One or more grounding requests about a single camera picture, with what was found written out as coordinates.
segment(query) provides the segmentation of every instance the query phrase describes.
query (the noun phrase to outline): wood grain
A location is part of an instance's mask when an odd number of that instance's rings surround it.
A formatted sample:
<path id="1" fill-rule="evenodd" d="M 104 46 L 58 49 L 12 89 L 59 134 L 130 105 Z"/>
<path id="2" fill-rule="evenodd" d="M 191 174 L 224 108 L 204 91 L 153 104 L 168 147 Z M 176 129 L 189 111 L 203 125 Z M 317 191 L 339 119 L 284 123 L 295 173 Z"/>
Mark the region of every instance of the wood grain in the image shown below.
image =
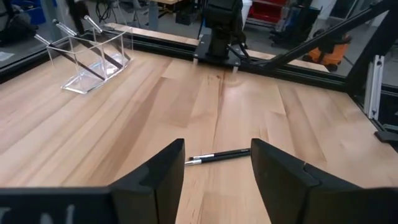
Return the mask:
<path id="1" fill-rule="evenodd" d="M 156 37 L 156 38 L 165 39 L 165 40 L 172 40 L 172 41 L 181 42 L 181 43 L 185 43 L 185 44 L 192 44 L 192 45 L 199 44 L 199 40 L 196 40 L 196 39 L 191 39 L 188 37 L 181 37 L 181 36 L 172 35 L 172 34 L 165 34 L 165 33 L 151 31 L 151 30 L 131 28 L 131 27 L 124 26 L 121 24 L 109 23 L 109 24 L 105 24 L 105 26 L 112 27 L 119 31 L 133 32 L 135 34 L 147 35 L 150 37 Z M 256 58 L 261 58 L 261 59 L 266 59 L 266 60 L 270 60 L 273 57 L 275 57 L 275 55 L 262 53 L 262 52 L 256 52 L 254 50 L 247 50 L 247 52 L 251 57 L 256 57 Z M 329 72 L 329 70 L 324 65 L 320 65 L 317 63 L 304 62 L 302 60 L 293 60 L 293 61 L 289 62 L 289 64 L 296 65 L 299 67 L 304 67 L 304 68 L 311 68 L 311 69 L 319 70 L 322 72 Z"/>
<path id="2" fill-rule="evenodd" d="M 59 88 L 60 57 L 0 85 L 1 187 L 110 184 L 176 138 L 187 157 L 261 138 L 362 187 L 398 185 L 398 154 L 345 93 L 130 54 L 87 95 Z M 250 158 L 186 167 L 177 223 L 270 223 Z"/>

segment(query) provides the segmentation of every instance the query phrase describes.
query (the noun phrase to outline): black mounting plate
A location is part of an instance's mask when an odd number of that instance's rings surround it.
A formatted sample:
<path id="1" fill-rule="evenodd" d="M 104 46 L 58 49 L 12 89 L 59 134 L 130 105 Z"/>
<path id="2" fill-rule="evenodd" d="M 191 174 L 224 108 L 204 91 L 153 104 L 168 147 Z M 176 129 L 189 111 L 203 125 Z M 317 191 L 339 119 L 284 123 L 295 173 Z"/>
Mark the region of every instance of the black mounting plate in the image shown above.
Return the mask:
<path id="1" fill-rule="evenodd" d="M 238 67 L 241 65 L 241 59 L 239 59 L 234 53 L 229 51 L 228 53 L 228 58 L 222 59 L 218 57 L 214 57 L 209 55 L 208 49 L 210 46 L 210 40 L 211 36 L 208 34 L 203 35 L 203 37 L 200 39 L 198 47 L 195 50 L 195 53 L 193 53 L 193 58 L 198 59 L 199 61 L 202 62 L 208 62 L 208 63 L 215 63 L 217 65 L 224 65 L 228 67 Z"/>

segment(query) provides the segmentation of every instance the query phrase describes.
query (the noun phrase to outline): black pen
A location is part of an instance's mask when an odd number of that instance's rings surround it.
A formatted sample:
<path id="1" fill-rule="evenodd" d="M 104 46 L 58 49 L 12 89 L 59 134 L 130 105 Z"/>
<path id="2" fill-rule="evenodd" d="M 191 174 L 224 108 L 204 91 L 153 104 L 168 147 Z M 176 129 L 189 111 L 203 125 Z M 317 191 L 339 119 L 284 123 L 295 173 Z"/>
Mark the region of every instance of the black pen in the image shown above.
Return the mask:
<path id="1" fill-rule="evenodd" d="M 196 159 L 202 159 L 202 158 L 209 158 L 209 157 L 218 157 L 218 156 L 227 156 L 227 155 L 232 155 L 232 154 L 237 154 L 237 153 L 242 153 L 242 152 L 250 152 L 249 149 L 237 149 L 237 150 L 231 150 L 231 151 L 225 151 L 225 152 L 215 152 L 212 154 L 205 154 L 201 156 L 193 156 L 189 157 L 189 160 L 196 160 Z"/>
<path id="2" fill-rule="evenodd" d="M 185 165 L 189 166 L 189 165 L 202 164 L 202 163 L 206 163 L 206 162 L 223 161 L 223 160 L 235 159 L 235 158 L 239 158 L 239 157 L 243 157 L 243 156 L 250 156 L 250 151 L 229 154 L 229 155 L 225 155 L 225 156 L 213 156 L 213 157 L 205 157 L 205 158 L 201 158 L 201 159 L 195 159 L 195 160 L 185 162 Z"/>

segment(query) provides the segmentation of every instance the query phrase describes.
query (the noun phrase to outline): acrylic stand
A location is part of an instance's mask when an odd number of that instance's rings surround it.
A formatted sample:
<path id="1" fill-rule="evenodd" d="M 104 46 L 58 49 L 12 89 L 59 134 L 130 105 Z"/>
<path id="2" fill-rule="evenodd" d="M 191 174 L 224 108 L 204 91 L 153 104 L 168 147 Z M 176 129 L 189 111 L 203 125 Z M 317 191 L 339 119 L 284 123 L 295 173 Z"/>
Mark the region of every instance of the acrylic stand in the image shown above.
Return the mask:
<path id="1" fill-rule="evenodd" d="M 65 90 L 86 94 L 121 73 L 132 60 L 132 40 L 126 40 L 132 35 L 124 35 L 132 30 L 116 33 L 100 29 L 99 32 L 99 27 L 95 27 L 84 35 L 76 35 L 60 22 L 57 26 L 64 26 L 61 30 L 68 36 L 48 44 L 47 50 Z M 68 60 L 60 63 L 57 55 Z"/>

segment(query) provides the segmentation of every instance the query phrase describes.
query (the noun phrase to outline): orange shop vacuum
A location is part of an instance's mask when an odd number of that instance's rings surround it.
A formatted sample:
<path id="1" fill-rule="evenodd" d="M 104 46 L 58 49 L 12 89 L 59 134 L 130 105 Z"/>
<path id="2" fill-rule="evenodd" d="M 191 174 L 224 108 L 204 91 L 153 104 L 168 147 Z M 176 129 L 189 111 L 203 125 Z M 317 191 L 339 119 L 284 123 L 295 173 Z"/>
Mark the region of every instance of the orange shop vacuum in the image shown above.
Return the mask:
<path id="1" fill-rule="evenodd" d="M 313 37 L 324 32 L 320 29 L 313 34 Z M 352 37 L 348 34 L 339 35 L 321 44 L 303 56 L 303 61 L 324 65 L 329 72 L 337 71 L 337 68 L 344 58 L 344 54 L 351 43 Z"/>

